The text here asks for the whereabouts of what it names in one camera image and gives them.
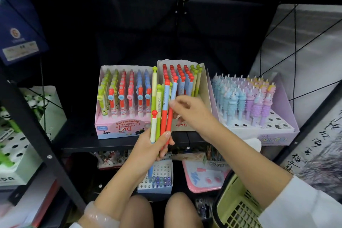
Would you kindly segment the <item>person's right hand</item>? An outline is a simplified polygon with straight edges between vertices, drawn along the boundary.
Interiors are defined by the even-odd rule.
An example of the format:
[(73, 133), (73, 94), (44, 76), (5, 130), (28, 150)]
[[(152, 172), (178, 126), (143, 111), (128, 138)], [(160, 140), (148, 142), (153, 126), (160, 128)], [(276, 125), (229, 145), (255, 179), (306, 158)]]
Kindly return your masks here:
[(220, 122), (207, 109), (200, 98), (191, 97), (191, 125), (206, 142), (211, 143)]

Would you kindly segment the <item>light blue pen red knob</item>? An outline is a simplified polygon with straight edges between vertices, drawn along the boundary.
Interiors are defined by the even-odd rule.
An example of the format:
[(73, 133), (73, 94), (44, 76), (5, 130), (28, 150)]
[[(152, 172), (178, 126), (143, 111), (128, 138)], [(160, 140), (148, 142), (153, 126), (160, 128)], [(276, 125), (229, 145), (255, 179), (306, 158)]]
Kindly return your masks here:
[(169, 109), (168, 109), (168, 118), (167, 118), (167, 124), (166, 124), (166, 131), (171, 131), (172, 128), (172, 121), (173, 121), (173, 109), (170, 106), (170, 102), (176, 98), (176, 93), (177, 93), (177, 81), (178, 81), (178, 76), (174, 75), (173, 76), (173, 86), (172, 86), (172, 91), (170, 95), (170, 101), (168, 103)]

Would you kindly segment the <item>short cream pen red knob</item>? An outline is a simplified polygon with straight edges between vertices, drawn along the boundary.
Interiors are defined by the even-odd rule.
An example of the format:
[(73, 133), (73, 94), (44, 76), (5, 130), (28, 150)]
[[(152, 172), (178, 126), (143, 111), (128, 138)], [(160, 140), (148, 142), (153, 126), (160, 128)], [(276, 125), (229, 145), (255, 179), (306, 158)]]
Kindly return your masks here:
[(150, 142), (152, 144), (156, 141), (156, 130), (157, 130), (157, 110), (152, 111), (152, 119), (151, 119), (151, 130), (150, 130)]

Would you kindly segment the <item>green eraser pen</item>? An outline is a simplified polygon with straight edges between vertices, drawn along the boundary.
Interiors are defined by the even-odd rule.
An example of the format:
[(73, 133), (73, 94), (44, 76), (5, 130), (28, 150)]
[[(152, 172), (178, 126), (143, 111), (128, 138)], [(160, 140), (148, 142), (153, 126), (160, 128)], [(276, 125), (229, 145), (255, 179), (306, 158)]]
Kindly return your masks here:
[(163, 105), (164, 90), (162, 85), (157, 85), (156, 93), (156, 110), (157, 110), (157, 125), (156, 125), (156, 140), (160, 137), (160, 125), (161, 125), (161, 111)]

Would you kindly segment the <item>tall cream pen green knob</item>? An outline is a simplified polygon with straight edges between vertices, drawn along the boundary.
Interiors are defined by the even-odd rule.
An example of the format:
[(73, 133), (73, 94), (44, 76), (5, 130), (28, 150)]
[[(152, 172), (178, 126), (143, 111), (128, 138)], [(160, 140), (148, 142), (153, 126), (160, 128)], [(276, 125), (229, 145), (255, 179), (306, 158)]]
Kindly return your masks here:
[(152, 105), (151, 109), (156, 110), (156, 93), (157, 93), (157, 71), (158, 68), (154, 66), (152, 68), (153, 73), (152, 73)]

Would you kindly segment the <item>row of purple pens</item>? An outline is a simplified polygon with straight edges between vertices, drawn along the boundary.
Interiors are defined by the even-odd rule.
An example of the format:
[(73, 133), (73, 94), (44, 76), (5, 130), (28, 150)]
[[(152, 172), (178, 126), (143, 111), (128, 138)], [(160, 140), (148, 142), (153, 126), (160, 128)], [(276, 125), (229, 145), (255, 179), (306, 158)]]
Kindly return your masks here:
[(152, 188), (172, 186), (171, 176), (153, 176), (152, 178), (149, 178), (148, 182), (151, 184)]

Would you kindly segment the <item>small box of figurine pens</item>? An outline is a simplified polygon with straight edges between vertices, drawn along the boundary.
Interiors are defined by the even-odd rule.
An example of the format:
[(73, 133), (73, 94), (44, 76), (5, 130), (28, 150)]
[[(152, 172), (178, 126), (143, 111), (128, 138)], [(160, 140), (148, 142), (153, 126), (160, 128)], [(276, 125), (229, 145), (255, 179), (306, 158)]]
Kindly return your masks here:
[(130, 156), (131, 151), (131, 149), (123, 151), (101, 151), (91, 152), (91, 154), (97, 158), (97, 168), (99, 170), (112, 170), (121, 168)]

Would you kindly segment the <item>rows of colourful eraser pens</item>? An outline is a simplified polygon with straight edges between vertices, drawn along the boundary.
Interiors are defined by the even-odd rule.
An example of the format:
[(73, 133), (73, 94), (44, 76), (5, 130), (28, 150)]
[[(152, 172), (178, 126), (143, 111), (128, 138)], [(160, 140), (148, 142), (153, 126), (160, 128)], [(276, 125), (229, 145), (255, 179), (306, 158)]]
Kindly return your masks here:
[(95, 122), (152, 117), (150, 66), (101, 66)]

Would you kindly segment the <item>person's leg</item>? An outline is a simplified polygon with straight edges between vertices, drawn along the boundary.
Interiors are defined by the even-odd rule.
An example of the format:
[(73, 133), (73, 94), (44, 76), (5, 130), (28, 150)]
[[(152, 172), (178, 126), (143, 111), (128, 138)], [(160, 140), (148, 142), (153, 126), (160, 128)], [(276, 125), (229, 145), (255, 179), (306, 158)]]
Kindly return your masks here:
[(204, 228), (193, 202), (185, 193), (177, 192), (168, 200), (164, 228)]
[(119, 228), (154, 228), (151, 203), (142, 195), (130, 197)]

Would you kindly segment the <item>person's left leg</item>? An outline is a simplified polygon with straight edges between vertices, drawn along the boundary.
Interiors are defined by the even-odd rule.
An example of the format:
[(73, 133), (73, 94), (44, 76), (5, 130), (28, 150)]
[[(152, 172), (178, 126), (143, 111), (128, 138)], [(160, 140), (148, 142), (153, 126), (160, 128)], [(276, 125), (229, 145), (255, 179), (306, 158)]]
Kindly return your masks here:
[(119, 228), (154, 228), (151, 203), (142, 195), (130, 197)]

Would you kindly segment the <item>yellow-green shopping basket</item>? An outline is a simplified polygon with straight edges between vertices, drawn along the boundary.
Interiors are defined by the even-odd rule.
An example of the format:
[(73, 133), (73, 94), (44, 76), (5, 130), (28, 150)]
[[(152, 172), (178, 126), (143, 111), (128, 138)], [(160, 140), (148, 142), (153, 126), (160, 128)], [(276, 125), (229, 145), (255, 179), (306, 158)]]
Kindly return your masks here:
[(263, 228), (258, 220), (262, 209), (231, 170), (212, 206), (211, 228)]

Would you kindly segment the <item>translucent white bangle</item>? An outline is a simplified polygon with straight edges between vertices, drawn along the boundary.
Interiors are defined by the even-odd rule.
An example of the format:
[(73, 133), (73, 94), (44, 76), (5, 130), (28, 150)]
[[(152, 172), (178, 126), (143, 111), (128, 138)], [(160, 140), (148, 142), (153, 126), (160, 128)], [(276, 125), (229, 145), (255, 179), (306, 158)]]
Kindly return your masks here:
[(96, 208), (94, 201), (91, 201), (86, 206), (83, 215), (94, 221), (100, 228), (119, 228), (120, 226), (120, 221), (101, 213), (100, 210)]

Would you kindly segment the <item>white panda display box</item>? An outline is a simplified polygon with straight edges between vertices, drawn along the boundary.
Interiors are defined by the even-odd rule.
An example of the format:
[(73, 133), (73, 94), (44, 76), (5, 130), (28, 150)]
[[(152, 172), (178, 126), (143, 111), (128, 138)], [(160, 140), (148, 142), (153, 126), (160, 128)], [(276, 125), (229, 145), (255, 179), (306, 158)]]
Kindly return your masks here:
[[(45, 115), (39, 123), (46, 132), (49, 140), (52, 142), (67, 120), (56, 87), (33, 86), (32, 88), (20, 88), (20, 91), (22, 94), (24, 92), (32, 92), (37, 95), (42, 94), (43, 98), (47, 93), (51, 94), (51, 101), (46, 107), (46, 110), (44, 110)], [(0, 120), (0, 134), (6, 134), (3, 132), (1, 123), (2, 121)], [(0, 172), (0, 187), (26, 185), (30, 181), (42, 164), (42, 159), (32, 145), (29, 149), (29, 152), (33, 153), (32, 156), (25, 155), (23, 161), (20, 162), (18, 169), (14, 170), (14, 172)]]

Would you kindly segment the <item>calligraphy ink painting poster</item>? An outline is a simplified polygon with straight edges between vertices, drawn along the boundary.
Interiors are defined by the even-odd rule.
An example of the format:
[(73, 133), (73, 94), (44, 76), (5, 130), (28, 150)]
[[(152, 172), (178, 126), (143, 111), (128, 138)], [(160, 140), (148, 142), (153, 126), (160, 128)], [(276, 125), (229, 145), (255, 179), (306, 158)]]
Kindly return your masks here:
[(342, 201), (342, 99), (280, 166), (315, 189)]

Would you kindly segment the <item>person's white sleeve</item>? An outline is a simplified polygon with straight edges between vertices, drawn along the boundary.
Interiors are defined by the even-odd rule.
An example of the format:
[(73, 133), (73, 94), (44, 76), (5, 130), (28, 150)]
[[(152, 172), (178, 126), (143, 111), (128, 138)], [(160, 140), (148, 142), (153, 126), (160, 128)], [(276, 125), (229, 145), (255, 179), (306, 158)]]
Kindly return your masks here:
[(258, 221), (262, 228), (342, 228), (342, 204), (293, 176)]

